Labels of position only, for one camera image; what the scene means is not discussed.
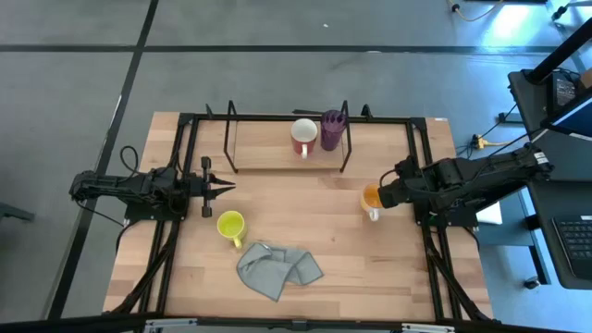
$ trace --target purple water bottle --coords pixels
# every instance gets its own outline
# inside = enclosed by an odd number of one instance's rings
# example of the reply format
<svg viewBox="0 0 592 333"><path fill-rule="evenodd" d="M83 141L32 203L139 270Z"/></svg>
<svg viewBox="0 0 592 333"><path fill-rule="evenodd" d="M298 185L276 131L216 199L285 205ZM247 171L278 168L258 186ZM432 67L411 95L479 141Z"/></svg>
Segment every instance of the purple water bottle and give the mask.
<svg viewBox="0 0 592 333"><path fill-rule="evenodd" d="M321 116L321 147L332 151L339 145L345 130L346 117L338 110L328 110Z"/></svg>

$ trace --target wooden table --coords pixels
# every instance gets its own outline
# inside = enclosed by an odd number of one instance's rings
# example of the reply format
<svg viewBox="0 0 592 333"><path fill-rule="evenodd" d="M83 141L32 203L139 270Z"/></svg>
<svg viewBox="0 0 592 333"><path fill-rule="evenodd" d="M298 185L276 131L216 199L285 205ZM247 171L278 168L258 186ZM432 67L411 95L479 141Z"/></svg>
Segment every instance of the wooden table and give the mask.
<svg viewBox="0 0 592 333"><path fill-rule="evenodd" d="M142 171L168 162L178 118L179 113L154 114ZM426 121L434 160L454 156L448 121ZM192 168L200 174L201 156L210 156L213 172L236 182L237 188L212 202L211 218L201 217L201 199L191 201L188 218L180 227L167 315L434 319L426 255L412 206L401 204L385 210L378 222L371 222L359 204L361 189L377 182L408 155L403 125L351 124L352 153L343 173L241 169L239 174L232 172L222 150L225 126L225 121L200 121ZM188 131L184 134L181 161ZM418 153L423 156L419 133L415 134ZM325 275L305 287L287 285L279 302L250 290L236 272L244 250L236 250L216 230L217 218L227 210L237 210L245 217L249 228L245 249L253 241L302 248L311 252ZM154 226L154 221L142 221L123 236L105 310L119 305L142 276ZM481 311L492 315L475 240L462 228L449 228L448 235L456 278ZM442 277L439 280L445 315L451 316L446 284ZM159 277L149 309L155 307L158 286Z"/></svg>

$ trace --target red mug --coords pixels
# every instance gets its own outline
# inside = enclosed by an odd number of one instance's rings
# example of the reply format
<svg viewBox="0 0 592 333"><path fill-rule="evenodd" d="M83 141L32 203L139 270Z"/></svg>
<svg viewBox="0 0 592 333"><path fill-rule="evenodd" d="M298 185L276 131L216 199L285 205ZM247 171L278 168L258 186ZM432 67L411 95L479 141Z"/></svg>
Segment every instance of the red mug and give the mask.
<svg viewBox="0 0 592 333"><path fill-rule="evenodd" d="M292 124L292 147L303 159L313 152L318 128L311 119L298 119Z"/></svg>

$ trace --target towel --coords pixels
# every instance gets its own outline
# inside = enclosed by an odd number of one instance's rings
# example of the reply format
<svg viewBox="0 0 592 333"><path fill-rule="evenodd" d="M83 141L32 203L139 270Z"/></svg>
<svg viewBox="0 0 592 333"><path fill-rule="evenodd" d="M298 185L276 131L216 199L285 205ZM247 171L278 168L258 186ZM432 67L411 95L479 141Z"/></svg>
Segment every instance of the towel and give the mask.
<svg viewBox="0 0 592 333"><path fill-rule="evenodd" d="M277 302L286 281L307 285L323 276L313 256L304 250L254 243L237 264L247 287Z"/></svg>

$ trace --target computer monitor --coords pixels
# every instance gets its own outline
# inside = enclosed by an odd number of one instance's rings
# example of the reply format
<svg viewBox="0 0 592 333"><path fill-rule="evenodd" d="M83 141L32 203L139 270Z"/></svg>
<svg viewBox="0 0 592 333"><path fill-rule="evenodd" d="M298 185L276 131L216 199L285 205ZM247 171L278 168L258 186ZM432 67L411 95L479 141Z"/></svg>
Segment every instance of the computer monitor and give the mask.
<svg viewBox="0 0 592 333"><path fill-rule="evenodd" d="M543 120L541 126L592 142L592 87L580 92L557 114Z"/></svg>

